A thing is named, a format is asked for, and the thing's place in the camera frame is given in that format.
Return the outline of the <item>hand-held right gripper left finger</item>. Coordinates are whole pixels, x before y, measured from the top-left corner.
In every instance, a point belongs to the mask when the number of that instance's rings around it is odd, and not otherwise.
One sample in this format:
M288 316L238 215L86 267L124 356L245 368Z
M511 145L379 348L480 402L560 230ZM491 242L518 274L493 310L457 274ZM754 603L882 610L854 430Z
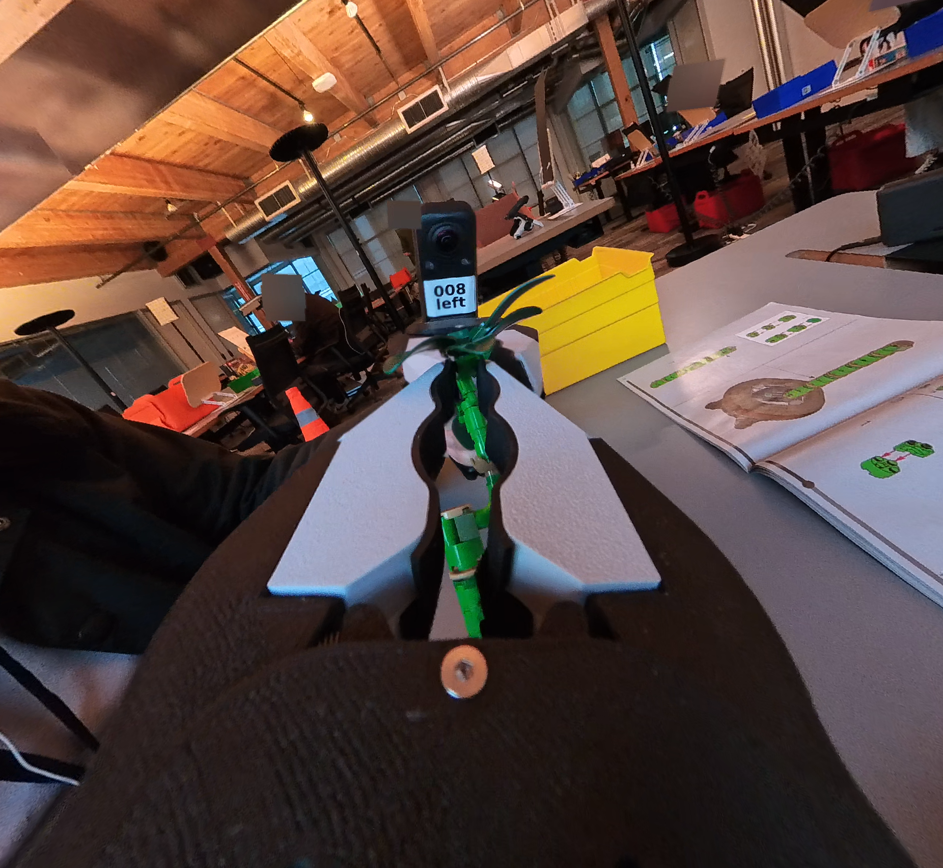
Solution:
M271 594L370 604L401 637L429 637L443 577L437 478L451 393L452 374L437 363L339 438Z

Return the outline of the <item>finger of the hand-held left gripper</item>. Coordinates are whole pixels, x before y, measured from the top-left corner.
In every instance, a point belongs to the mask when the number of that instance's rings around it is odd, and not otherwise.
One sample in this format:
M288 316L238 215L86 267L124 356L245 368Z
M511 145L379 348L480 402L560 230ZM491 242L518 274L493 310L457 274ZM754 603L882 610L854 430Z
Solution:
M433 340L433 336L410 336L405 345L405 353L412 353L418 349L419 345L427 344ZM446 361L446 356L438 346L430 346L425 351L413 353L404 361L405 385L419 379L431 368L438 368L441 371Z
M501 367L539 398L545 396L538 332L529 327L509 327L498 333L493 363Z

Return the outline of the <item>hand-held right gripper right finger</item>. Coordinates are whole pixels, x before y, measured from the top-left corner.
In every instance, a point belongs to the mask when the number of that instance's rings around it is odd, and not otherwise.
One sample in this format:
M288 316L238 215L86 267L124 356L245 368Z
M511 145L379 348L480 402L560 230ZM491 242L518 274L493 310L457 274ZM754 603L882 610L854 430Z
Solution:
M525 638L557 603L651 591L660 575L586 434L492 362L479 371L499 477L479 570L486 637Z

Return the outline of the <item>thin green bamboo branch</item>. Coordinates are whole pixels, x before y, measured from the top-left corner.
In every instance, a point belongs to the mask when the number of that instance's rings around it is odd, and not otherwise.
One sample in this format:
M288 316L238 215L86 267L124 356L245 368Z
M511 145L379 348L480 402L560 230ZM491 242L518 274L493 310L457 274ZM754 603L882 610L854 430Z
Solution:
M493 363L493 347L499 332L509 327L526 327L525 320L539 316L536 305L517 306L517 301L537 285L554 278L544 273L511 290L490 316L469 329L432 335L434 340L418 346L412 353L398 353L386 358L383 371L404 373L404 361L413 353L438 346L446 363L454 370L454 414L445 425L446 451L466 478L483 477L491 492L499 480L498 469L487 452L488 421L480 397L480 373L486 362Z

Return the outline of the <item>yellow plastic bin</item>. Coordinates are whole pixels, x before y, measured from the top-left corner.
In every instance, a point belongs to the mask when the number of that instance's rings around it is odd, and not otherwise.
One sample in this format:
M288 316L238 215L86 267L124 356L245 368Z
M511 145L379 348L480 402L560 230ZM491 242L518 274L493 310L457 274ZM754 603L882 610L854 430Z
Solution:
M524 323L538 335L546 394L665 344L652 259L650 252L596 247L512 305L541 309Z

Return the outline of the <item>tan-capped green bamboo stalk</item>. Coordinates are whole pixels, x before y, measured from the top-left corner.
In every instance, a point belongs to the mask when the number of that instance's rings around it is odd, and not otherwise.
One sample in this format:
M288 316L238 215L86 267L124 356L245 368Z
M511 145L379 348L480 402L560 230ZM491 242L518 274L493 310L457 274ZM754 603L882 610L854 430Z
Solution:
M470 638L481 638L485 619L477 569L485 554L481 532L489 528L490 505L475 510L464 504L441 513L444 556Z

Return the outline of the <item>building instruction booklet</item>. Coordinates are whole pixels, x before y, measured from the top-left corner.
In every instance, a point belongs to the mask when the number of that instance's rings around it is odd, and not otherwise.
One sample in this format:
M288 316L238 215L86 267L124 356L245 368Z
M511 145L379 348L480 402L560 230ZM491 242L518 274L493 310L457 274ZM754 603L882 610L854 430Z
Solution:
M942 323L771 302L619 378L942 603Z

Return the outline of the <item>person's left forearm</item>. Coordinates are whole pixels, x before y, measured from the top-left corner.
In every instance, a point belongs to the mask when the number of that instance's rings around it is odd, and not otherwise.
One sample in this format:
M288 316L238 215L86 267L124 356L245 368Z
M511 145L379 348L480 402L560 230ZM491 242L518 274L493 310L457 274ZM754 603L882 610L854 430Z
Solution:
M2 380L2 632L141 654L207 557L326 446L245 456Z

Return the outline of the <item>grey desk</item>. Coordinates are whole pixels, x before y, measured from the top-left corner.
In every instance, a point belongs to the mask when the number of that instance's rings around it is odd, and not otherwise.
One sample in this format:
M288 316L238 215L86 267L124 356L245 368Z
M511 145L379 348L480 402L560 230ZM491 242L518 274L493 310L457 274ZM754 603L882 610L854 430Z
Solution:
M656 282L661 348L548 397L684 512L757 596L846 767L919 866L941 866L941 608L780 485L630 393L618 377L777 301L941 320L941 277L790 258L879 234L875 195L821 202Z

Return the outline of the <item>grey work table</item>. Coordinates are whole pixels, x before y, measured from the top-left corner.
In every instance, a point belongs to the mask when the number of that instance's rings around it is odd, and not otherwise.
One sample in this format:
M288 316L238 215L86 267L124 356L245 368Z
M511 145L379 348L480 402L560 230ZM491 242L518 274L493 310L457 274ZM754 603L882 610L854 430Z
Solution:
M615 202L614 197L583 202L555 217L546 217L543 225L525 232L521 238L508 235L490 243L478 250L477 274L484 275L497 270L547 243L550 243L552 248L564 245L564 234L608 212Z

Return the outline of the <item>orange traffic cone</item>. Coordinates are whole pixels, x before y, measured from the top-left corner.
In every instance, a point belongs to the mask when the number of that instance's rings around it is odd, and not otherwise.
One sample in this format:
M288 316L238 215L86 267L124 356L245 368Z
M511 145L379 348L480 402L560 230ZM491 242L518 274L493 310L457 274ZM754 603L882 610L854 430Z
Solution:
M329 432L327 423L319 416L298 386L287 388L285 396L306 442L313 442Z

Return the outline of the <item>black office chair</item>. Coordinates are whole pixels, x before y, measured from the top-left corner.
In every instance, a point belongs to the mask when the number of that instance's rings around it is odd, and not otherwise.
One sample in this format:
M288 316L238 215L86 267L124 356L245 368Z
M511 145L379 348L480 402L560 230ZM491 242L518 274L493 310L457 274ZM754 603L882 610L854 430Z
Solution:
M286 328L277 324L263 333L250 334L246 343L258 367L266 396L278 409L283 409L286 403L289 405L285 390L292 386L300 388L303 383ZM300 431L293 416L295 428Z

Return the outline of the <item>blue plastic bin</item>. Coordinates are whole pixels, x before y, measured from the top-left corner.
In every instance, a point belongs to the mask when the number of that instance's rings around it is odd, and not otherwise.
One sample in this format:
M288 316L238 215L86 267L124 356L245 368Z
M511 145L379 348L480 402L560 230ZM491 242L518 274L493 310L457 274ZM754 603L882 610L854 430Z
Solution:
M836 71L836 62L830 60L815 70L794 77L757 97L752 102L755 117L757 119L768 118L787 108L794 107L820 91L829 89L832 86Z
M942 8L921 18L904 30L904 38L910 58L919 58L942 48Z

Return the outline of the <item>long wooden table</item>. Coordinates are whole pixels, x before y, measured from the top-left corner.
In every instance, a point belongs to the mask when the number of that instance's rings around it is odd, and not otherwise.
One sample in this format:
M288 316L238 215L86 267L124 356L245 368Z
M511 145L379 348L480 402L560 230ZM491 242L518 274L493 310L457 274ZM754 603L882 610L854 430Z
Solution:
M709 144L757 131L759 142L782 142L789 188L796 211L832 196L831 168L825 153L827 129L902 106L942 82L942 49L910 57L835 90L823 90L769 117L731 120L670 153L677 170L681 157Z

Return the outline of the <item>black power box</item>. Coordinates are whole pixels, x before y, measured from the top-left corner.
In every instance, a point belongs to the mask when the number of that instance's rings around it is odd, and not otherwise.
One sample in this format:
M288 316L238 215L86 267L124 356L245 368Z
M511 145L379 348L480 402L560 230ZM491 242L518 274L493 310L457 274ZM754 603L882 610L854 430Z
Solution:
M942 239L942 169L889 183L876 194L881 242L901 247Z

